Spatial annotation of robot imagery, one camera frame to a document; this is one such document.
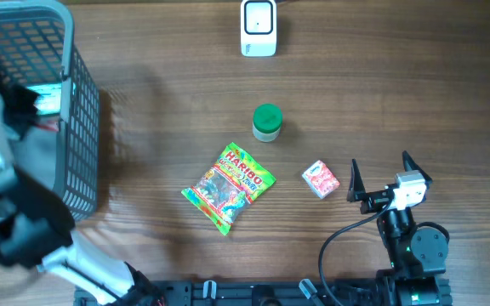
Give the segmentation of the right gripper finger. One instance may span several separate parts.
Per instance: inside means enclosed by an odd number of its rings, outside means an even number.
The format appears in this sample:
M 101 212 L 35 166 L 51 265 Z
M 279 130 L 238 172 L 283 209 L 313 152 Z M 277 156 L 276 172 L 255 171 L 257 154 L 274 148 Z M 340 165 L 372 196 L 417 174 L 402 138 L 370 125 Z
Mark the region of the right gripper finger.
M 348 202 L 364 201 L 367 198 L 362 177 L 356 159 L 351 161 L 350 167 L 350 186 L 347 192 L 346 200 Z
M 429 176 L 414 160 L 413 158 L 409 155 L 409 153 L 404 150 L 402 152 L 402 163 L 404 166 L 404 169 L 406 171 L 419 171 L 420 174 L 423 176 L 425 184 L 426 185 L 431 185 L 433 183 L 433 180 L 431 176 Z

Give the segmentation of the green lid plastic jar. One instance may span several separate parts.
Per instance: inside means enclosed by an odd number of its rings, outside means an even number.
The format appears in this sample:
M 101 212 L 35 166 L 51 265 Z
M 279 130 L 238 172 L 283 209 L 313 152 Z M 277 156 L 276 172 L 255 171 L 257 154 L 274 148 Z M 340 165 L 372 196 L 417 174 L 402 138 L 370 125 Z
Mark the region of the green lid plastic jar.
M 253 114 L 253 135 L 261 142 L 275 140 L 282 129 L 282 111 L 277 105 L 263 104 Z

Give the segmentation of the Haribo gummy worms bag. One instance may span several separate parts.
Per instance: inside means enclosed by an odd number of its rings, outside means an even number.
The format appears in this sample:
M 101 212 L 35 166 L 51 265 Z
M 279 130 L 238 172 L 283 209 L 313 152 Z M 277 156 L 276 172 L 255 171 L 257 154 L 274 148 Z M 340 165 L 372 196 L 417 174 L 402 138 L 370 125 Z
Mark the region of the Haribo gummy worms bag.
M 230 143 L 200 180 L 181 194 L 227 235 L 238 215 L 275 182 L 275 176 L 251 155 Z

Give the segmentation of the red snack stick packet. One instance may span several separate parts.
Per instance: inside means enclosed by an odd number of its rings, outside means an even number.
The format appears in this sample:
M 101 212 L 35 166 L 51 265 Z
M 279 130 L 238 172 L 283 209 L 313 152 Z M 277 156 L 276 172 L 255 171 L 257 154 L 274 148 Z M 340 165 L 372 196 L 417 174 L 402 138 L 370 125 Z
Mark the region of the red snack stick packet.
M 35 127 L 53 133 L 58 133 L 60 130 L 60 122 L 58 120 L 40 121 L 35 123 Z

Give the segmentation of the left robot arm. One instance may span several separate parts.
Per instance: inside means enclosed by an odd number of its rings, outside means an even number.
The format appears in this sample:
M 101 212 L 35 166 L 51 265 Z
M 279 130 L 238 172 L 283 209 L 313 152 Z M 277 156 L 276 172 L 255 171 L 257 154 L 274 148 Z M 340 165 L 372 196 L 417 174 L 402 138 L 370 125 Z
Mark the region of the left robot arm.
M 59 276 L 99 305 L 163 305 L 156 286 L 87 240 L 63 201 L 16 163 L 10 142 L 37 125 L 38 97 L 0 70 L 0 264 Z

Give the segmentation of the light teal tissue pack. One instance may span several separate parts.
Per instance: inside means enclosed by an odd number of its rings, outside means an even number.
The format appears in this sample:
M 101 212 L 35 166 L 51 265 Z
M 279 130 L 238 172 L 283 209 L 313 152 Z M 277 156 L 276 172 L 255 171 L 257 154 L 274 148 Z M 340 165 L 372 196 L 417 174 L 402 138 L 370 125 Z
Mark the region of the light teal tissue pack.
M 39 116 L 58 116 L 61 107 L 60 83 L 47 83 L 28 87 L 38 94 L 35 106 Z

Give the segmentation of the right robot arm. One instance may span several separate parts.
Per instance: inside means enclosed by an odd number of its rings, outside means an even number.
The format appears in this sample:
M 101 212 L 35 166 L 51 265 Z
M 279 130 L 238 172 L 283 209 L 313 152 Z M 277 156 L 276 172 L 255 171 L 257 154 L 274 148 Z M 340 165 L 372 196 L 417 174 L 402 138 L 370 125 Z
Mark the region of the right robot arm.
M 376 274 L 383 305 L 448 306 L 453 303 L 446 259 L 450 234 L 439 224 L 418 223 L 412 208 L 426 201 L 432 178 L 406 152 L 404 170 L 383 190 L 367 192 L 356 161 L 351 163 L 347 201 L 361 203 L 362 214 L 376 213 L 376 224 L 388 252 L 390 269 Z

